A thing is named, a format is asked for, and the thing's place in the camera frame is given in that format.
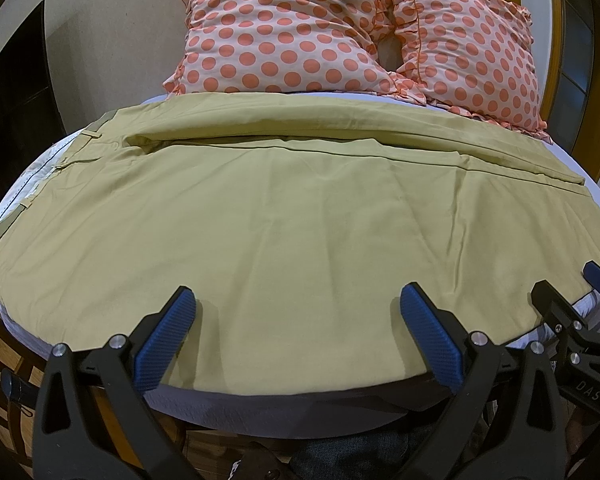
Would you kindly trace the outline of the dark furniture panel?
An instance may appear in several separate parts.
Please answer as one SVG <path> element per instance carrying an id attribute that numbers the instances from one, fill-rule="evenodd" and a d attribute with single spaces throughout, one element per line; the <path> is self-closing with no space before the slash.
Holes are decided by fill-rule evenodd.
<path id="1" fill-rule="evenodd" d="M 48 67 L 44 11 L 40 2 L 0 52 L 0 200 L 66 135 Z"/>

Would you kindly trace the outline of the right polka dot pillow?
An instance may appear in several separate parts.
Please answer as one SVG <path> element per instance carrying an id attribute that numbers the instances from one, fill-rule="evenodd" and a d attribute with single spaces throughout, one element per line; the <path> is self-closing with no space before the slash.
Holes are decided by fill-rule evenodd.
<path id="1" fill-rule="evenodd" d="M 400 98 L 550 142 L 531 15 L 506 0 L 391 0 Z"/>

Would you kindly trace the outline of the left polka dot pillow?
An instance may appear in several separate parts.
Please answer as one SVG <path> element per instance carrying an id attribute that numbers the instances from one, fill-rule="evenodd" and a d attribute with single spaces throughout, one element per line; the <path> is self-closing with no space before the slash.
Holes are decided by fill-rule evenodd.
<path id="1" fill-rule="evenodd" d="M 381 0 L 182 1 L 184 54 L 163 84 L 169 96 L 398 91 L 379 63 L 391 30 Z"/>

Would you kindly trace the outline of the polka dot pillow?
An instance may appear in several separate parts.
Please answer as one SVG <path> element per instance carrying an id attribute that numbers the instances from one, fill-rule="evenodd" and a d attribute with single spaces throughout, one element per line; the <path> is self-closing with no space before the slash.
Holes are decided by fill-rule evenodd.
<path id="1" fill-rule="evenodd" d="M 169 96 L 398 91 L 379 63 L 391 30 L 381 0 L 182 1 L 184 54 L 163 84 Z"/>
<path id="2" fill-rule="evenodd" d="M 550 142 L 531 15 L 506 0 L 391 0 L 400 98 Z"/>

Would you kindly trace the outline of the wooden door frame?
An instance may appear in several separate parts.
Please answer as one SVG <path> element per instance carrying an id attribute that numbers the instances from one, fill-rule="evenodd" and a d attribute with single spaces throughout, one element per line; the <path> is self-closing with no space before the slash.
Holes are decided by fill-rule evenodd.
<path id="1" fill-rule="evenodd" d="M 600 180 L 600 0 L 509 1 L 532 14 L 548 133 Z"/>

